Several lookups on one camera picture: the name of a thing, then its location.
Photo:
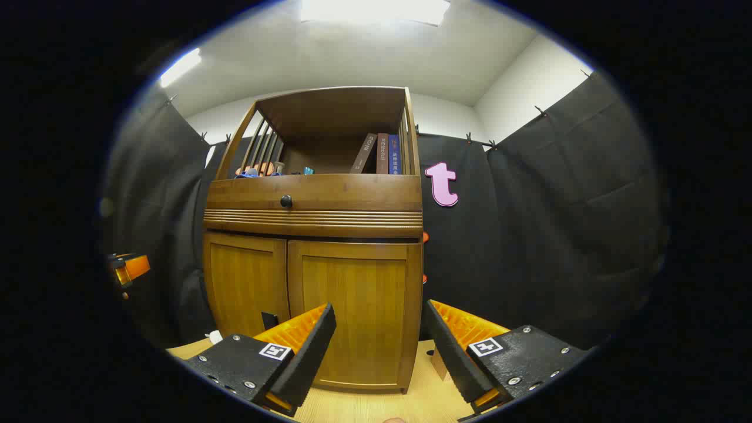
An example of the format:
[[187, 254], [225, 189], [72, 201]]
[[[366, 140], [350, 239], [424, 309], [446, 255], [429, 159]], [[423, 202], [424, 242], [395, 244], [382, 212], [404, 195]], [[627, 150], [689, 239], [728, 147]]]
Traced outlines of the wooden cabinet door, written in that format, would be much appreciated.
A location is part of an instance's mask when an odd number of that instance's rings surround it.
[[204, 234], [205, 291], [223, 337], [265, 330], [261, 315], [290, 319], [287, 241], [241, 234]]
[[421, 244], [291, 240], [287, 251], [291, 315], [325, 303], [335, 311], [314, 385], [406, 392], [421, 326]]

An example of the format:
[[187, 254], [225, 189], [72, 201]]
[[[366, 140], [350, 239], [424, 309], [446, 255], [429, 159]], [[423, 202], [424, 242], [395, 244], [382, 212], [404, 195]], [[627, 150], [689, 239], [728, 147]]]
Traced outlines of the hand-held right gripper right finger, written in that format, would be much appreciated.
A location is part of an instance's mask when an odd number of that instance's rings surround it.
[[588, 349], [532, 325], [508, 329], [435, 300], [424, 318], [435, 350], [475, 415], [519, 402], [564, 377]]

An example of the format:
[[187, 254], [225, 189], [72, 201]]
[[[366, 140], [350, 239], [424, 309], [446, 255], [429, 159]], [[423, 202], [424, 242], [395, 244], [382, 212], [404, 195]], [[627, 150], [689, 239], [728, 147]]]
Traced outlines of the large ceiling light panel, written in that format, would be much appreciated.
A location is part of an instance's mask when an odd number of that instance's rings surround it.
[[449, 0], [303, 0], [300, 21], [419, 22], [440, 26], [451, 7]]

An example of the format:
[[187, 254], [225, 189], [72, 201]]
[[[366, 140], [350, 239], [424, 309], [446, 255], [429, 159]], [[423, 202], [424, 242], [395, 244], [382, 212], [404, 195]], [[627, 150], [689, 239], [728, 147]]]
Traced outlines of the brown book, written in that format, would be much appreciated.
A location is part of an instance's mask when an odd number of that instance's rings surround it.
[[378, 141], [378, 135], [369, 132], [360, 146], [359, 152], [355, 157], [354, 163], [350, 167], [351, 174], [362, 174], [368, 168], [369, 160], [373, 153], [373, 148]]

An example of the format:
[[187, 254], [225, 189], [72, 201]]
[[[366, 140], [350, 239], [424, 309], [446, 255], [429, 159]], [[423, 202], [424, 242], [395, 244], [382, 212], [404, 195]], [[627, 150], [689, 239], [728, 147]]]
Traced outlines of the wooden double-door shoe cabinet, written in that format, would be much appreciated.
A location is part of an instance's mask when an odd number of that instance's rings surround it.
[[[210, 183], [204, 234], [323, 243], [421, 244], [424, 208], [410, 91], [383, 86], [306, 89], [253, 102]], [[397, 134], [402, 174], [351, 174], [369, 132]], [[238, 168], [274, 162], [271, 176]], [[306, 176], [304, 167], [315, 174]], [[280, 198], [293, 198], [292, 209]]]

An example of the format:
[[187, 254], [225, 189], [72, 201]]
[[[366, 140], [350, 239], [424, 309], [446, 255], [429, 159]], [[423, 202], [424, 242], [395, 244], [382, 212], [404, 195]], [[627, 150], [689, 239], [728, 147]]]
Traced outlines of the black backdrop cloth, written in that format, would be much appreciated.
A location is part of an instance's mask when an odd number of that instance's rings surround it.
[[[421, 170], [456, 173], [451, 208], [422, 179], [429, 234], [424, 298], [498, 324], [532, 324], [588, 349], [647, 300], [669, 238], [669, 195], [636, 118], [594, 72], [543, 116], [483, 150], [421, 134]], [[155, 91], [116, 139], [105, 179], [104, 250], [152, 266], [131, 311], [160, 348], [195, 342], [217, 321], [199, 254], [209, 145]]]

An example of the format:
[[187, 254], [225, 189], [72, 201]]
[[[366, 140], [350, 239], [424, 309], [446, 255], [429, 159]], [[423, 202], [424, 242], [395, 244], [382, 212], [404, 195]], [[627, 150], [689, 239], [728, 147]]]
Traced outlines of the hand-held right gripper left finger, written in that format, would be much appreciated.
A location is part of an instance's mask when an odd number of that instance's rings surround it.
[[226, 335], [185, 366], [244, 402], [286, 416], [308, 396], [336, 329], [325, 303], [261, 334]]

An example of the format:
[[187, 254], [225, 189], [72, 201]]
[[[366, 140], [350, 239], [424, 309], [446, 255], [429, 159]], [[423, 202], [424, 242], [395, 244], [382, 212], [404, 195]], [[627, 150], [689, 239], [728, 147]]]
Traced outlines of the small ceiling light panel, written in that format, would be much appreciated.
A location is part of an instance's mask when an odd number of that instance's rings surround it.
[[166, 88], [170, 84], [183, 77], [188, 71], [200, 64], [202, 57], [200, 48], [195, 48], [185, 53], [159, 76], [159, 86]]

